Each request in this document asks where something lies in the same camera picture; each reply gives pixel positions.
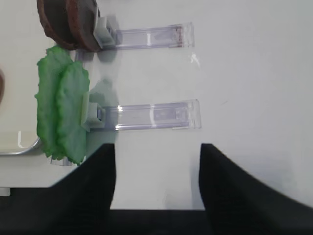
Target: brown food item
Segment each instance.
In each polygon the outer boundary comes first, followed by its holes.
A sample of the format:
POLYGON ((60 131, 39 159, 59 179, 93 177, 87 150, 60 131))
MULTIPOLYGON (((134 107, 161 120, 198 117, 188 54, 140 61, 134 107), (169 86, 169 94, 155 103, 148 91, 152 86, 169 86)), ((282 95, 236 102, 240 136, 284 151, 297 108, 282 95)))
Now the brown food item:
POLYGON ((4 79, 3 74, 0 71, 0 103, 2 101, 3 93, 4 93, 4 79))
POLYGON ((101 47, 93 36, 94 16, 99 14, 95 0, 66 0, 67 20, 72 35, 80 46, 90 51, 101 47))
POLYGON ((67 22, 66 0, 37 0, 40 23, 47 37, 68 50, 78 48, 67 22))

